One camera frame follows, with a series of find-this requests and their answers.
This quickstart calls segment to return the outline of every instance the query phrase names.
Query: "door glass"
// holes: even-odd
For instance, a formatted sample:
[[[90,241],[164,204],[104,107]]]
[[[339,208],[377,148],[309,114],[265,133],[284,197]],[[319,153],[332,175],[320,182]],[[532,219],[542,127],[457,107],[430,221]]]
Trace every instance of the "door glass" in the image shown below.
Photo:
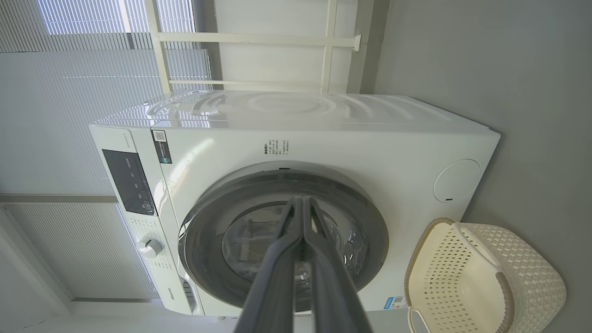
[[[354,278],[362,268],[367,244],[353,219],[332,204],[317,199],[348,273]],[[278,231],[285,202],[254,207],[230,225],[222,240],[222,254],[229,267],[246,280],[254,281],[265,253]],[[296,292],[310,288],[310,266],[297,262]]]

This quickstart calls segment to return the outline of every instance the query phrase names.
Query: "washing machine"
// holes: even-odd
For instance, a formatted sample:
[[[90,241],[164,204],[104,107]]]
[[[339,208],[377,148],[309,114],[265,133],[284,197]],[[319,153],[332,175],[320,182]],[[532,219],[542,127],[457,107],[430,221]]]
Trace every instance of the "washing machine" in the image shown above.
[[[420,235],[462,217],[500,138],[405,96],[244,91],[176,91],[91,132],[162,303],[213,316],[240,314],[295,195],[318,201],[365,310],[404,303]],[[294,279],[308,311],[310,268]]]

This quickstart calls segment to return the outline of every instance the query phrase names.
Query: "dial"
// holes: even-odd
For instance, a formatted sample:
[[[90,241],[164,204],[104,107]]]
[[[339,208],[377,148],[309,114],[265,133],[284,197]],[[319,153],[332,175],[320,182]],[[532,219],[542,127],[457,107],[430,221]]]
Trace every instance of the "dial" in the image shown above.
[[[136,243],[136,249],[145,258],[154,259],[162,251],[162,245],[154,238],[146,236]]]

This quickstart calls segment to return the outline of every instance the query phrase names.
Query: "plastic basket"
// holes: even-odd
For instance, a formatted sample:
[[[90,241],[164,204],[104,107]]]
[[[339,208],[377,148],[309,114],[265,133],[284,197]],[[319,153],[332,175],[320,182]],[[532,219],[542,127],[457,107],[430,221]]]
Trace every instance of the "plastic basket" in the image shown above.
[[[408,322],[429,332],[541,332],[565,303],[559,274],[504,228],[436,219],[407,269]]]

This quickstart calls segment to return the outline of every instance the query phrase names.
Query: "basket handle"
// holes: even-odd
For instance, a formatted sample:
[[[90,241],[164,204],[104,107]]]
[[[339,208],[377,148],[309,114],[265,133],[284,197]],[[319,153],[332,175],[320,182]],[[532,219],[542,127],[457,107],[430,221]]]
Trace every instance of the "basket handle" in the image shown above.
[[[419,318],[422,319],[423,325],[426,327],[427,333],[432,333],[430,331],[430,328],[427,327],[426,320],[423,319],[422,313],[419,312],[419,310],[414,309],[412,306],[410,306],[407,310],[407,323],[409,324],[409,330],[411,331],[411,333],[417,333],[417,331],[415,330],[415,326],[413,325],[413,318],[411,317],[411,315],[413,314],[413,311],[417,312],[417,314],[419,315]]]
[[[459,226],[458,222],[452,224],[452,229],[454,229],[454,231],[456,232],[456,236],[462,241],[466,248],[468,248],[469,251],[471,251],[472,255],[485,262],[494,272],[501,272],[501,268],[498,263],[493,263],[491,260],[489,260],[486,256],[479,252],[479,250],[477,250],[477,248],[465,237],[465,235],[461,231],[461,227]],[[493,258],[493,260],[497,261],[492,254],[488,254],[491,258]]]

